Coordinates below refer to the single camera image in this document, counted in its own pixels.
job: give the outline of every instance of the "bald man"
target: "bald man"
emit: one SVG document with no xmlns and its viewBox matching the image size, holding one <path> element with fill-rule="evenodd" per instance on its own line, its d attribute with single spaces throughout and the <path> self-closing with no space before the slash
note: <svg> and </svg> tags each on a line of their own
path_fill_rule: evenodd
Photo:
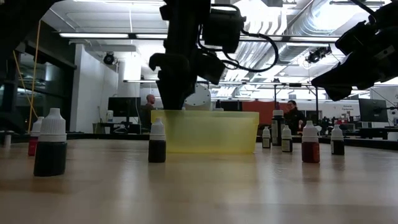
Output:
<svg viewBox="0 0 398 224">
<path fill-rule="evenodd" d="M 142 108 L 143 118 L 141 119 L 142 127 L 150 129 L 150 112 L 154 110 L 155 96 L 152 94 L 147 95 L 147 104 Z"/>
</svg>

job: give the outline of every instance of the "small plastic bottle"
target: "small plastic bottle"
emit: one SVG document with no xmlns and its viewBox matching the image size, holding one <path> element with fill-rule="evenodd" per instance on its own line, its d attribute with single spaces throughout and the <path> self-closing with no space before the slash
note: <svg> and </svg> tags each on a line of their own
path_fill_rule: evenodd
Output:
<svg viewBox="0 0 398 224">
<path fill-rule="evenodd" d="M 165 129 L 160 118 L 156 118 L 152 124 L 149 136 L 148 162 L 166 161 L 166 136 Z"/>
<path fill-rule="evenodd" d="M 335 124 L 335 128 L 331 130 L 330 149 L 333 155 L 344 155 L 344 137 L 340 125 Z"/>
<path fill-rule="evenodd" d="M 62 175 L 65 173 L 66 163 L 65 120 L 59 108 L 51 108 L 49 115 L 42 120 L 33 174 L 37 177 Z"/>
<path fill-rule="evenodd" d="M 293 152 L 292 131 L 288 125 L 282 131 L 282 152 Z"/>
<path fill-rule="evenodd" d="M 284 111 L 280 110 L 279 103 L 276 102 L 275 110 L 272 111 L 272 145 L 282 145 L 282 130 L 285 127 Z"/>
<path fill-rule="evenodd" d="M 303 162 L 318 163 L 320 161 L 320 151 L 318 142 L 318 130 L 307 121 L 307 125 L 303 128 L 301 153 Z"/>
<path fill-rule="evenodd" d="M 38 117 L 37 121 L 33 124 L 32 131 L 30 132 L 29 148 L 27 151 L 28 156 L 35 156 L 37 141 L 39 140 L 40 128 L 44 117 Z"/>
<path fill-rule="evenodd" d="M 271 148 L 271 134 L 269 133 L 268 127 L 264 127 L 264 130 L 262 130 L 262 148 Z"/>
</svg>

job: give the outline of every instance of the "red liquid bottle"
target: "red liquid bottle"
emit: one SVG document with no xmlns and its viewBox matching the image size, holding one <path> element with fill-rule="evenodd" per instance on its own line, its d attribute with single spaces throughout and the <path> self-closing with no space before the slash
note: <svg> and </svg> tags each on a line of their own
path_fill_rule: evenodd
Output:
<svg viewBox="0 0 398 224">
<path fill-rule="evenodd" d="M 27 151 L 28 156 L 35 156 L 37 140 L 40 135 L 40 128 L 42 126 L 42 120 L 44 117 L 38 117 L 37 121 L 33 124 L 32 131 L 30 132 L 29 148 Z"/>
<path fill-rule="evenodd" d="M 312 121 L 307 121 L 307 125 L 303 128 L 301 155 L 303 162 L 320 162 L 318 130 L 314 127 Z"/>
</svg>

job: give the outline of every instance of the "white bottle cap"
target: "white bottle cap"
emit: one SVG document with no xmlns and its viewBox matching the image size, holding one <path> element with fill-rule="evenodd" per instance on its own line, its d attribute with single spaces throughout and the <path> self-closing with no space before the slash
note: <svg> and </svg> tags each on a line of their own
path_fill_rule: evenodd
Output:
<svg viewBox="0 0 398 224">
<path fill-rule="evenodd" d="M 40 142 L 66 142 L 65 119 L 62 118 L 59 108 L 51 108 L 50 113 L 42 120 Z"/>
<path fill-rule="evenodd" d="M 292 139 L 292 131 L 288 125 L 285 125 L 285 128 L 282 130 L 282 139 Z"/>
<path fill-rule="evenodd" d="M 283 116 L 284 115 L 284 111 L 282 111 L 282 110 L 273 110 L 272 111 L 272 115 L 273 116 Z"/>
<path fill-rule="evenodd" d="M 331 130 L 331 140 L 344 140 L 343 131 L 340 129 L 340 125 L 335 124 L 335 128 Z"/>
<path fill-rule="evenodd" d="M 165 141 L 165 129 L 161 118 L 156 118 L 155 123 L 150 128 L 150 140 Z"/>
<path fill-rule="evenodd" d="M 271 138 L 271 134 L 269 132 L 268 127 L 264 127 L 264 130 L 262 130 L 262 137 L 263 138 Z"/>
<path fill-rule="evenodd" d="M 32 131 L 30 132 L 31 137 L 38 137 L 40 135 L 43 118 L 44 117 L 38 117 L 37 121 L 33 124 Z"/>
<path fill-rule="evenodd" d="M 318 130 L 312 124 L 312 121 L 307 121 L 307 124 L 303 128 L 303 142 L 318 142 Z"/>
</svg>

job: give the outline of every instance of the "black cable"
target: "black cable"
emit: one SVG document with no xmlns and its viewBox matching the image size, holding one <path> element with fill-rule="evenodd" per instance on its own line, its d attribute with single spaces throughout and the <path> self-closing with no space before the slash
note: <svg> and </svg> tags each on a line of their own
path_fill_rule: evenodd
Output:
<svg viewBox="0 0 398 224">
<path fill-rule="evenodd" d="M 240 63 L 239 63 L 237 60 L 231 58 L 226 52 L 223 52 L 223 53 L 224 53 L 225 57 L 228 58 L 229 61 L 233 61 L 233 62 L 235 62 L 236 64 L 240 65 Z M 225 67 L 226 67 L 227 69 L 229 69 L 229 70 L 236 70 L 236 69 L 238 69 L 237 67 L 228 68 L 226 65 L 225 65 Z"/>
<path fill-rule="evenodd" d="M 363 2 L 361 2 L 360 0 L 351 0 L 355 5 L 359 6 L 361 9 L 365 10 L 366 12 L 368 12 L 374 19 L 374 21 L 376 21 L 376 13 L 369 7 L 367 7 L 365 4 L 363 4 Z"/>
<path fill-rule="evenodd" d="M 276 43 L 269 36 L 264 35 L 264 34 L 251 34 L 251 33 L 247 32 L 247 31 L 245 31 L 243 29 L 241 30 L 241 32 L 243 34 L 249 36 L 249 37 L 257 37 L 257 38 L 263 38 L 263 39 L 268 40 L 269 43 L 271 44 L 272 48 L 274 49 L 274 52 L 275 52 L 274 62 L 271 64 L 271 66 L 269 66 L 267 68 L 262 68 L 262 69 L 246 68 L 246 67 L 244 67 L 244 66 L 242 66 L 242 65 L 240 65 L 238 63 L 234 63 L 234 62 L 231 62 L 229 60 L 222 60 L 222 62 L 230 64 L 230 65 L 233 65 L 233 66 L 235 66 L 235 67 L 237 67 L 237 68 L 239 68 L 241 70 L 245 70 L 245 71 L 248 71 L 248 72 L 265 72 L 265 71 L 270 70 L 274 65 L 276 65 L 278 63 L 278 60 L 279 60 L 279 49 L 278 49 L 278 46 L 276 46 Z"/>
</svg>

